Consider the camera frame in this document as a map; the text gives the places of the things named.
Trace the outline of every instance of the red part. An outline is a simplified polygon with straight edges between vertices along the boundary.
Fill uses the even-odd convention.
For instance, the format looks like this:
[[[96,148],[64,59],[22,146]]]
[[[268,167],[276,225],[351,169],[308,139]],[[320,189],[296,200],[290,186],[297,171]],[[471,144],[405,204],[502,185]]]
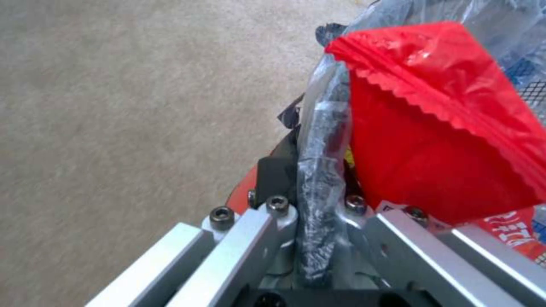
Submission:
[[[248,208],[248,192],[256,187],[257,175],[258,167],[254,166],[233,189],[225,205],[238,214],[245,213]]]
[[[462,25],[354,32],[326,51],[351,74],[351,149],[372,206],[454,224],[546,199],[546,133]]]

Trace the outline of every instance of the bolt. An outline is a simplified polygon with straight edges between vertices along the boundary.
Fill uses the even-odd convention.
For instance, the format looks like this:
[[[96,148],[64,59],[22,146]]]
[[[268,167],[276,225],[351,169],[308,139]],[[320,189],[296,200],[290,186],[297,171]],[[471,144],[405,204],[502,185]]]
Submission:
[[[268,213],[274,217],[282,217],[288,214],[288,198],[282,195],[274,195],[269,197],[265,204],[267,206]]]
[[[345,209],[355,215],[364,215],[367,210],[366,201],[359,195],[349,195],[345,198]]]
[[[235,214],[231,208],[221,206],[210,211],[209,220],[215,230],[226,231],[235,223]]]
[[[421,226],[426,228],[429,225],[429,217],[420,208],[407,206],[403,211]]]
[[[248,190],[247,194],[248,206],[254,208],[254,202],[256,202],[256,190]]]

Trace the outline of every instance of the clear plastic wrap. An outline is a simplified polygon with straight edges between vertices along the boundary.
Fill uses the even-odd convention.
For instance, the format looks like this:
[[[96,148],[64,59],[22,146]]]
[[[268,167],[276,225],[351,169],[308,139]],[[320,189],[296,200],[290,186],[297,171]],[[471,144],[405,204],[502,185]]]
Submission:
[[[353,21],[344,34],[360,29],[442,20],[462,22],[498,60],[516,86],[525,86],[546,70],[543,38],[545,0],[382,0]],[[510,69],[532,66],[525,75]],[[351,287],[351,259],[334,256],[347,241],[335,208],[345,200],[343,156],[351,135],[348,74],[342,63],[324,55],[304,96],[298,139],[296,286]]]

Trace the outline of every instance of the wrapped package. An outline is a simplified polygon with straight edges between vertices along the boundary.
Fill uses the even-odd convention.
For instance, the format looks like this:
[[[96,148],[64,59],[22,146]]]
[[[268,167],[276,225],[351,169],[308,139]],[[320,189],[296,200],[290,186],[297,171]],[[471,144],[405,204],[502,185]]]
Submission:
[[[360,31],[327,52],[351,76],[351,150],[368,204],[450,225],[546,200],[546,131],[459,23]]]
[[[497,59],[505,73],[522,63],[532,73],[513,70],[511,80],[526,82],[544,72],[542,48],[544,1],[521,0],[382,0],[370,6],[343,32],[443,20],[461,22]],[[351,260],[334,257],[346,241],[335,208],[344,202],[343,156],[351,138],[349,77],[345,65],[325,54],[312,73],[298,139],[298,206],[296,286],[350,287],[350,279],[334,278],[334,266]]]

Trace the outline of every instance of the silver metal beam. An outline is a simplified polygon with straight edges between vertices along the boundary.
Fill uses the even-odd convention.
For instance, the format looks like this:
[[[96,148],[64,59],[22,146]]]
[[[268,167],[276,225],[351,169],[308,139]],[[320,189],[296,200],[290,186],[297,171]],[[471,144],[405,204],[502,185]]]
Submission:
[[[416,282],[442,306],[521,306],[402,211],[369,219],[363,235],[370,262],[393,288]]]
[[[167,306],[231,306],[257,286],[278,249],[277,223],[248,209]]]
[[[179,223],[87,306],[162,306],[213,248],[212,233]]]
[[[438,237],[524,305],[546,306],[546,270],[487,232],[467,225]]]

